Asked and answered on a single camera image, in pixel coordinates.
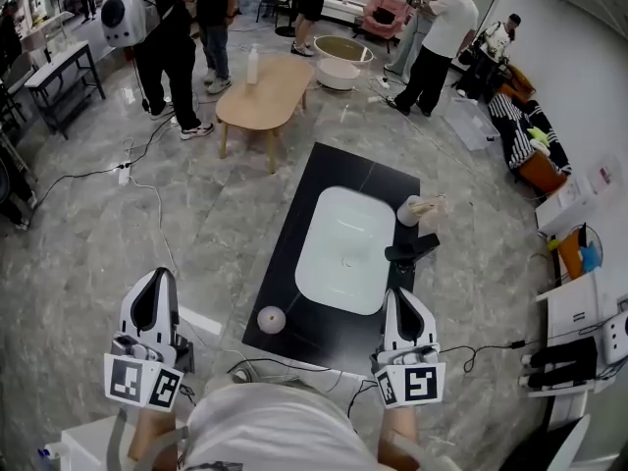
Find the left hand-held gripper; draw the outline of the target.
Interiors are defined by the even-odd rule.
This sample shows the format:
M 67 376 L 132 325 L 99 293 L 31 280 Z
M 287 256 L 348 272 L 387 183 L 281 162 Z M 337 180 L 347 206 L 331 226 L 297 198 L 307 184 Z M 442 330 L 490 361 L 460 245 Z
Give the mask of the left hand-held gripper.
M 169 269 L 142 277 L 124 297 L 120 330 L 104 355 L 104 393 L 115 401 L 161 412 L 173 410 L 186 373 L 194 371 L 193 344 L 177 335 L 177 287 Z M 135 338 L 154 338 L 141 342 Z

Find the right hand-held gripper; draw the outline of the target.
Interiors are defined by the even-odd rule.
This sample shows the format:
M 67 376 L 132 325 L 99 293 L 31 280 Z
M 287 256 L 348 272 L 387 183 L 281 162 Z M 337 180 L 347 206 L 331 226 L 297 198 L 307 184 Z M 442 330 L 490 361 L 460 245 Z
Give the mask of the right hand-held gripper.
M 372 373 L 384 407 L 441 402 L 445 364 L 439 361 L 432 312 L 405 288 L 390 288 L 385 308 L 383 350 L 371 356 Z

